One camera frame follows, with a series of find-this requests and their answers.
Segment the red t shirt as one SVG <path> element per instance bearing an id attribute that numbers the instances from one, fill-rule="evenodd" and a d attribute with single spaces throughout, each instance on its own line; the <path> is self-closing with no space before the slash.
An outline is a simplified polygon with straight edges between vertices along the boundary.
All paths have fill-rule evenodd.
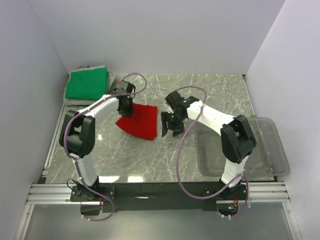
<path id="1" fill-rule="evenodd" d="M 157 136 L 158 107 L 134 103 L 133 110 L 131 116 L 122 116 L 115 124 L 133 137 L 153 141 Z"/>

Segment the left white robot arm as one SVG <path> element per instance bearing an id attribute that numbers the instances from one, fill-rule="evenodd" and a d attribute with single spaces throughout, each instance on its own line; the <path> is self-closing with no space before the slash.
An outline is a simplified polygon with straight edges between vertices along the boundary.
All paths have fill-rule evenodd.
<path id="1" fill-rule="evenodd" d="M 96 143 L 96 125 L 113 112 L 130 117 L 134 113 L 133 98 L 136 87 L 128 81 L 109 90 L 91 105 L 75 111 L 69 110 L 64 117 L 59 144 L 72 159 L 77 174 L 75 190 L 79 196 L 94 201 L 100 194 L 99 177 L 92 161 Z"/>

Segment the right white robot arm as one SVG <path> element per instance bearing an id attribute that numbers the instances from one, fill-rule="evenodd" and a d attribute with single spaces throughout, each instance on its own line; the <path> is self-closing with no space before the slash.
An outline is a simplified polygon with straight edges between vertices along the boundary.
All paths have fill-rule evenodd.
<path id="1" fill-rule="evenodd" d="M 194 96 L 182 97 L 178 91 L 165 97 L 170 111 L 161 112 L 162 135 L 172 131 L 173 137 L 184 138 L 190 129 L 185 129 L 184 120 L 192 120 L 192 124 L 201 123 L 216 132 L 221 139 L 222 152 L 226 158 L 219 191 L 208 196 L 196 196 L 188 192 L 182 182 L 178 184 L 182 191 L 193 199 L 207 200 L 221 195 L 230 200 L 237 194 L 245 164 L 257 145 L 257 141 L 248 119 L 243 115 L 233 116 L 218 111 Z"/>

